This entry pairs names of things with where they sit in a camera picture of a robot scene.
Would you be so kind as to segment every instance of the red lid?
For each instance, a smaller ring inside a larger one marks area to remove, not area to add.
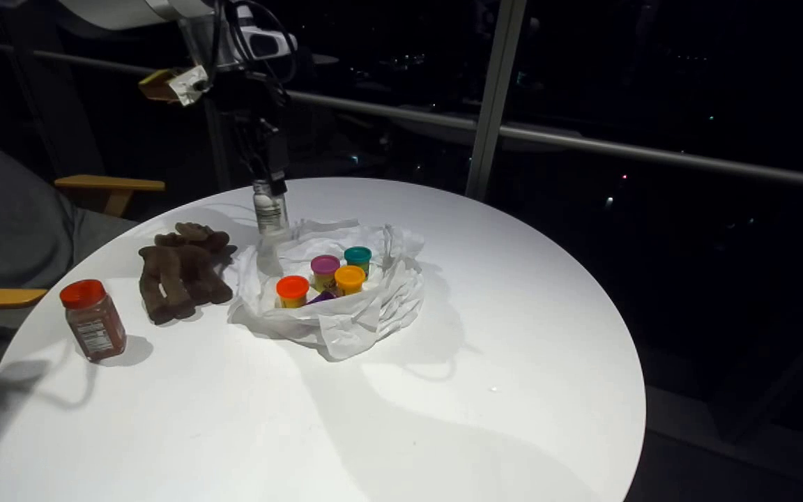
[[[277,284],[283,300],[304,300],[311,293],[311,282],[304,277],[284,277]]]
[[[84,282],[72,282],[71,289],[63,291],[63,304],[67,311],[82,311],[82,307],[92,307],[99,301],[104,301],[104,284],[99,279],[84,279]]]

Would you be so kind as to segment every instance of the white round table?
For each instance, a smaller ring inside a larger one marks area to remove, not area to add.
[[[346,364],[227,325],[155,326],[141,250],[180,220],[248,245],[251,191],[155,219],[72,268],[0,367],[0,502],[606,502],[645,443],[645,376],[598,279],[486,205],[376,178],[291,183],[291,220],[424,238],[424,307]],[[60,304],[106,282],[128,351],[92,367]]]

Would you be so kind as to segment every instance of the chair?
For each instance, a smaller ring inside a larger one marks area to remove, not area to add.
[[[67,176],[56,188],[106,194],[104,216],[72,206],[0,152],[0,311],[35,307],[77,262],[132,230],[120,216],[134,194],[162,194],[166,183]]]

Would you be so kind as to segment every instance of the floor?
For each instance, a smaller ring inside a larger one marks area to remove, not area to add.
[[[627,502],[803,502],[803,435],[774,431],[747,446],[714,438],[701,402],[648,392],[650,431]]]

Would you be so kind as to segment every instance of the purple cap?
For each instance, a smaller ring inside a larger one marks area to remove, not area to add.
[[[321,255],[314,259],[314,273],[316,277],[332,277],[340,268],[339,258]]]

